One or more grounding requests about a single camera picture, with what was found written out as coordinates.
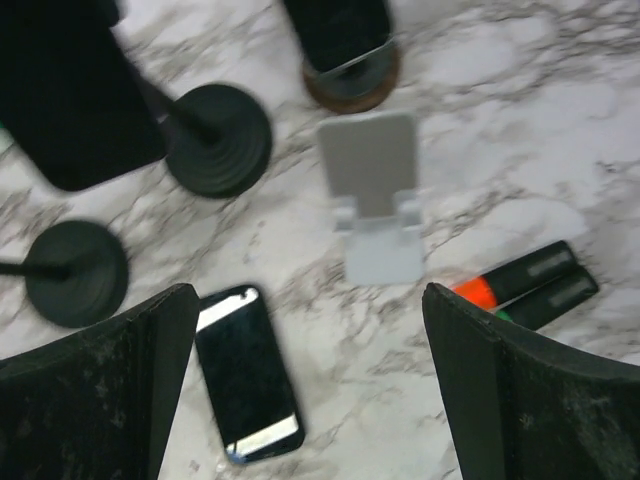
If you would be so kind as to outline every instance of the highlighter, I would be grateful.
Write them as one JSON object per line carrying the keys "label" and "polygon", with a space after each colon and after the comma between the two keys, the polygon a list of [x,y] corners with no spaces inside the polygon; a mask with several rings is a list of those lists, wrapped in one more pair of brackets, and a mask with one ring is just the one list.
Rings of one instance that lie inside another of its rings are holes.
{"label": "highlighter", "polygon": [[578,268],[578,259],[565,241],[552,243],[494,268],[453,288],[469,302],[491,310]]}
{"label": "highlighter", "polygon": [[529,330],[538,330],[593,297],[599,290],[589,272],[578,267],[573,273],[524,295],[495,314]]}

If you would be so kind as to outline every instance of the black round base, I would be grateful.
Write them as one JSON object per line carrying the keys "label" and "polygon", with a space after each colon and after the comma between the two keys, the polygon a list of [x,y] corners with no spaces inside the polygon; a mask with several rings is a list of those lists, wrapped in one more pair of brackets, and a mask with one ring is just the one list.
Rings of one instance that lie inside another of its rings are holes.
{"label": "black round base", "polygon": [[93,325],[113,315],[129,285],[120,241],[105,227],[82,220],[54,225],[31,246],[26,264],[70,267],[63,281],[27,277],[27,296],[42,317],[66,328]]}
{"label": "black round base", "polygon": [[220,137],[207,141],[186,122],[169,119],[175,140],[166,162],[178,183],[207,198],[236,197],[251,188],[267,169],[273,141],[260,104],[230,85],[203,85],[176,103],[217,128]]}

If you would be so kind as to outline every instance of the round stand base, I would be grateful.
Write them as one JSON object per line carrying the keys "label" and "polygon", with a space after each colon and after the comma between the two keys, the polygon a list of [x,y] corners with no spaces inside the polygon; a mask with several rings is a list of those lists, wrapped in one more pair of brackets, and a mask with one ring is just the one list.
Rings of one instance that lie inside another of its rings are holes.
{"label": "round stand base", "polygon": [[230,85],[203,85],[178,99],[184,110],[218,130],[211,141],[170,118],[175,142],[166,162],[175,179],[207,198],[231,198],[251,188],[271,158],[271,123],[260,104]]}
{"label": "round stand base", "polygon": [[69,268],[66,280],[27,277],[27,297],[42,317],[66,328],[93,325],[113,315],[129,284],[120,241],[105,227],[72,220],[45,230],[25,263]]}
{"label": "round stand base", "polygon": [[400,50],[392,44],[341,73],[317,76],[305,65],[302,79],[309,95],[341,115],[377,107],[391,94],[400,76]]}

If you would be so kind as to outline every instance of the marble countertop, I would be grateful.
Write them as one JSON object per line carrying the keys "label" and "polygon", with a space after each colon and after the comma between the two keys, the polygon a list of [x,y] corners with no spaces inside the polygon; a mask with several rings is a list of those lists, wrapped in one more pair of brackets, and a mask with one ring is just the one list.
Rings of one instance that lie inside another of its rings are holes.
{"label": "marble countertop", "polygon": [[[427,274],[355,288],[302,89],[273,0],[132,0],[118,34],[175,94],[244,86],[274,121],[264,179],[235,201],[194,198],[162,164],[76,195],[0,154],[0,254],[22,257],[63,218],[106,222],[132,260],[125,307],[189,282],[264,285],[308,423],[297,452],[246,469],[224,459],[192,355],[161,479],[460,479],[420,312],[428,281],[469,278],[568,239],[602,284],[543,333],[640,364],[640,36],[637,0],[394,2],[401,84],[382,108],[420,120]],[[0,279],[0,358],[68,332]]]}

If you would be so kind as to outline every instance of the phone screen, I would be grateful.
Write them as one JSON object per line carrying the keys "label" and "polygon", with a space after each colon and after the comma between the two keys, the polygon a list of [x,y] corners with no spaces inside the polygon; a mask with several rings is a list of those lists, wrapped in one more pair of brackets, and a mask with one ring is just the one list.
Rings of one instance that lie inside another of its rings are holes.
{"label": "phone screen", "polygon": [[305,433],[260,291],[240,286],[201,302],[196,350],[228,457],[295,450]]}
{"label": "phone screen", "polygon": [[0,62],[0,122],[55,187],[84,190],[166,155],[97,2],[0,2]]}
{"label": "phone screen", "polygon": [[306,60],[327,73],[391,39],[384,0],[282,0]]}

